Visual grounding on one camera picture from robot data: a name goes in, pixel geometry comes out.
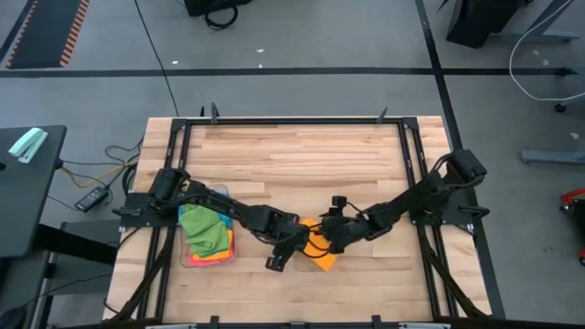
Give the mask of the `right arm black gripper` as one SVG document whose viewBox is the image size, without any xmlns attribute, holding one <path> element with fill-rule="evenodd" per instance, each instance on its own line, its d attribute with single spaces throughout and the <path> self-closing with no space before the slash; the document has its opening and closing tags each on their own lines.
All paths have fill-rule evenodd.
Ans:
<svg viewBox="0 0 585 329">
<path fill-rule="evenodd" d="M 366 221 L 360 215 L 346 217 L 343 209 L 347 204 L 345 196 L 333 196 L 332 206 L 321 215 L 320 233 L 329 242 L 329 250 L 344 250 L 365 236 Z"/>
</svg>

